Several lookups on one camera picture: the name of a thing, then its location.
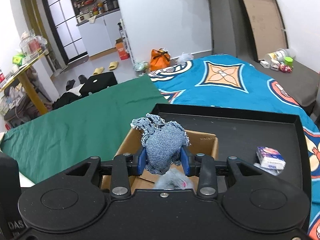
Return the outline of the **fluffy blue plush toy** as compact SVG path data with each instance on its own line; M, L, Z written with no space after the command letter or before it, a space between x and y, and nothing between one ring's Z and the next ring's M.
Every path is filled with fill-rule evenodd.
M186 190L194 189L193 182L176 168L169 169L159 176L153 189L157 190Z

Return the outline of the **denim blue plush toy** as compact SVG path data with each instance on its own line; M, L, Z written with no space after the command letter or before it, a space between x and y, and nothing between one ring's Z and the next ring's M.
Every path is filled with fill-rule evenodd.
M189 146L185 129L176 121L166 122L158 115L133 119L131 127L142 132L141 145L146 149L145 169L164 175L172 164L179 166L182 146Z

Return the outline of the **clear plastic bag item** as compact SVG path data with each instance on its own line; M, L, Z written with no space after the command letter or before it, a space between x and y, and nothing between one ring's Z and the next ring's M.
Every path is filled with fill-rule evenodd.
M255 167L269 173L269 174L272 174L274 176L278 176L281 174L282 170L275 170L275 169L270 169L270 168L265 168L265 167L262 167L259 163L254 163L253 164Z

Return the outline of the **tissue pack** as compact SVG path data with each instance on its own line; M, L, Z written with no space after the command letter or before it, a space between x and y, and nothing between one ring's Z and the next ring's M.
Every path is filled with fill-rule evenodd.
M270 147L260 146L256 151L260 166L271 170L283 170L286 161L282 155L275 149Z

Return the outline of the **blue patterned blanket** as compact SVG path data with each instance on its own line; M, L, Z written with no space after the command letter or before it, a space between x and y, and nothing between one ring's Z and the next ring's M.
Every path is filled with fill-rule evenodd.
M311 211L304 229L319 239L319 130L277 81L231 55L211 55L149 73L170 105L244 109L300 117L308 149Z

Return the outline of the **black plastic tray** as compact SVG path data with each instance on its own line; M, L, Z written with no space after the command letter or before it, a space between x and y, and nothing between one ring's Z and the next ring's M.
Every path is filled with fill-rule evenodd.
M151 113L166 121L176 121L184 129L215 134L219 140L219 160L233 155L252 164L259 146L278 150L286 162L280 177L311 196L308 149L299 116L160 103Z

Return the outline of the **yellow slipper left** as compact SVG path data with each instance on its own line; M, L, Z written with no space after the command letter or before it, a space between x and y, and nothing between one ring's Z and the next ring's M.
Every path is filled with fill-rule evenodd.
M93 75L99 75L104 71L104 67L95 68Z

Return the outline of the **yellow slipper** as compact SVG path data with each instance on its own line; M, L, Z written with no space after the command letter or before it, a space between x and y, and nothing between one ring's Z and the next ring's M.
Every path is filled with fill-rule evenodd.
M104 71L104 67L95 68L93 75L99 75Z
M119 62L118 62L118 61L113 61L113 62L111 62L110 65L109 65L109 67L108 67L109 71L113 71L113 70L117 69L117 68L118 68L118 65L119 65Z

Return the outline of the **yellow slipper right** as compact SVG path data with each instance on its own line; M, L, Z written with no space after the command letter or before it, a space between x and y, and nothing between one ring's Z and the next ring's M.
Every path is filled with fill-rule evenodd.
M109 67L108 67L109 71L113 71L113 70L117 69L117 68L118 68L118 65L119 65L119 62L118 62L118 61L113 61L113 62L111 62L110 65L109 65Z

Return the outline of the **orange bag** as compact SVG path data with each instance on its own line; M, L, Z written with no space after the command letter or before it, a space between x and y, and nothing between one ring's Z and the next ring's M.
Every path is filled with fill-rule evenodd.
M156 71L159 69L167 68L170 66L171 56L167 50L161 49L153 49L151 51L151 59L150 59L150 70Z

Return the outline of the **orange cardboard box on floor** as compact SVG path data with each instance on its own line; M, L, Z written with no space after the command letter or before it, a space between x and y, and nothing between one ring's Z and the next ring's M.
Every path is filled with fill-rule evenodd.
M130 55L126 52L122 38L116 40L116 49L121 60L127 60Z

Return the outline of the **white kitchen cabinet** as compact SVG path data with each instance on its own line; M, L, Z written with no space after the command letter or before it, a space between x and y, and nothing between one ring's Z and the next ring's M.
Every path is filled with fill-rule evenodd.
M98 15L93 23L89 20L78 24L78 29L89 56L113 49L120 38L118 23L119 9Z

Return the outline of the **grey door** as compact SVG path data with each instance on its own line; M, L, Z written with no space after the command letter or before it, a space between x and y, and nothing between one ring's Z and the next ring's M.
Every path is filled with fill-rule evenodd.
M249 42L239 0L209 0L212 51L238 58L249 55Z

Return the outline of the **grey bench mattress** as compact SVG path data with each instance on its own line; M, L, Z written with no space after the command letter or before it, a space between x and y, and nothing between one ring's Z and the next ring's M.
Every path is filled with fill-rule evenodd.
M261 64L247 60L260 72L274 78L284 90L295 99L308 116L311 115L316 104L319 85L319 74L303 64L295 61L290 74L264 68Z

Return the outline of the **leaning black framed board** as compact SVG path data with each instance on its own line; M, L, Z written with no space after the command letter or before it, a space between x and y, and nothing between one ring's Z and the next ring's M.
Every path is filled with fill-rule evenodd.
M238 0L252 48L258 62L268 53L287 49L284 21L277 0Z

